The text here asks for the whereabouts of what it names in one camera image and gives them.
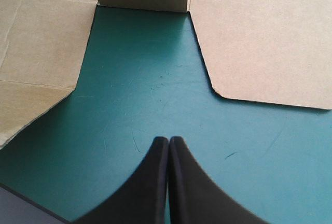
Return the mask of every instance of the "cardboard edge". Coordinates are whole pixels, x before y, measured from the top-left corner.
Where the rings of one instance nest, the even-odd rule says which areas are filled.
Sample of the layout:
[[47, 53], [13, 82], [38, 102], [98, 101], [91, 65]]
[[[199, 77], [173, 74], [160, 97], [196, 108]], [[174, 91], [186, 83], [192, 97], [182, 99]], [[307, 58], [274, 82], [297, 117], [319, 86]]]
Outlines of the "cardboard edge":
[[48, 111], [50, 111], [52, 108], [54, 108], [56, 105], [58, 105], [60, 102], [62, 102], [64, 99], [66, 99], [74, 90], [67, 90], [68, 94], [62, 98], [61, 100], [59, 100], [58, 102], [56, 102], [55, 104], [53, 104], [50, 108], [48, 108], [45, 112], [41, 113], [40, 115], [38, 115], [37, 117], [35, 117], [34, 119], [32, 119], [29, 123], [25, 124], [22, 126], [21, 129], [19, 129], [13, 136], [11, 136], [9, 139], [7, 139], [2, 145], [0, 145], [0, 150], [2, 150], [6, 145], [8, 145], [8, 143], [10, 141], [13, 140], [13, 138], [16, 137], [17, 134], [19, 134], [21, 131], [23, 131], [26, 127], [28, 127], [30, 124], [32, 124], [36, 119], [40, 118], [42, 115], [46, 114]]

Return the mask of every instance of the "green cutting mat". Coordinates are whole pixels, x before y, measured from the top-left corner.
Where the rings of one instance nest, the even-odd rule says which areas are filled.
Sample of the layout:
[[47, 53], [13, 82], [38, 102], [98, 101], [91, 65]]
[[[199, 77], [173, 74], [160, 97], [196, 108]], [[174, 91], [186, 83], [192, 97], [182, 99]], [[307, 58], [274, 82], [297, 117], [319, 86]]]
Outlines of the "green cutting mat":
[[0, 183], [73, 220], [157, 135], [271, 223], [332, 223], [332, 112], [222, 99], [188, 14], [98, 7], [77, 89], [0, 151]]

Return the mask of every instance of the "black rubber tip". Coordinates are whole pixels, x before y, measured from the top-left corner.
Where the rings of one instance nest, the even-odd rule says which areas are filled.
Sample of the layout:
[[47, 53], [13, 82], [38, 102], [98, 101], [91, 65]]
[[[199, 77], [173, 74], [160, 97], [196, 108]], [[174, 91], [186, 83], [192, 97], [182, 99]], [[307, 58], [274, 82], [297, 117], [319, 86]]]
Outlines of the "black rubber tip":
[[74, 224], [163, 224], [168, 140], [156, 137], [131, 177], [107, 200]]
[[172, 224], [266, 223], [214, 184], [181, 137], [170, 141], [169, 202]]

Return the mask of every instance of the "scratch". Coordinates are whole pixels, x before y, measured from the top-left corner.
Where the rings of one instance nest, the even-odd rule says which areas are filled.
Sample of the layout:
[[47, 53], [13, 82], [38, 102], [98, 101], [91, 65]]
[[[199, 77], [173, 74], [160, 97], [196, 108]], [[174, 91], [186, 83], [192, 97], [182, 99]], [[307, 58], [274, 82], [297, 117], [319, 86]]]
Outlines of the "scratch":
[[272, 142], [270, 143], [269, 147], [266, 149], [264, 155], [266, 155], [270, 151], [270, 149], [272, 148], [272, 146], [275, 144], [275, 142], [277, 142], [277, 140], [279, 139], [279, 137], [281, 136], [281, 134], [283, 133], [283, 131], [284, 131], [285, 127], [286, 127], [286, 122], [287, 122], [287, 120], [285, 121], [283, 127], [280, 129], [280, 131], [278, 132], [278, 134], [272, 140]]
[[135, 149], [139, 152], [139, 153], [142, 153], [139, 149], [139, 147], [137, 146], [137, 143], [136, 143], [136, 140], [135, 140], [135, 137], [134, 137], [134, 132], [133, 132], [133, 129], [131, 128], [131, 135], [133, 136], [133, 141], [134, 141], [134, 146], [135, 146]]
[[80, 95], [78, 98], [94, 98], [94, 96], [89, 96], [89, 95]]
[[164, 104], [164, 106], [163, 106], [163, 108], [162, 108], [162, 111], [164, 111], [164, 109], [165, 109], [165, 107], [166, 107], [166, 105], [168, 104], [169, 101], [170, 101], [170, 99], [168, 99], [168, 100], [166, 101], [166, 103]]
[[233, 156], [234, 154], [238, 153], [237, 151], [233, 152], [232, 154], [228, 155], [227, 157], [225, 157], [225, 160], [228, 159], [229, 157]]
[[130, 87], [130, 86], [133, 84], [133, 82], [134, 82], [134, 80], [136, 79], [136, 77], [137, 77], [137, 75], [133, 76], [133, 78], [131, 79], [131, 81], [130, 81], [129, 84], [128, 84], [128, 87]]
[[106, 147], [106, 141], [105, 141], [105, 139], [104, 139], [104, 148], [105, 148], [105, 152], [107, 154], [107, 147]]

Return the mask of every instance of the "cardboard box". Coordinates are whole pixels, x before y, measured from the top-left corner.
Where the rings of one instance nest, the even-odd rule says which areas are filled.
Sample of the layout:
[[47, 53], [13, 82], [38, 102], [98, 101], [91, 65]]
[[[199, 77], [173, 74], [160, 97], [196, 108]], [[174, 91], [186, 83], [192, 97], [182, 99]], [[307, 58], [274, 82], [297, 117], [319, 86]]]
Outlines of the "cardboard box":
[[[332, 0], [98, 1], [189, 9], [223, 97], [332, 109]], [[0, 0], [0, 149], [75, 89], [96, 4]]]

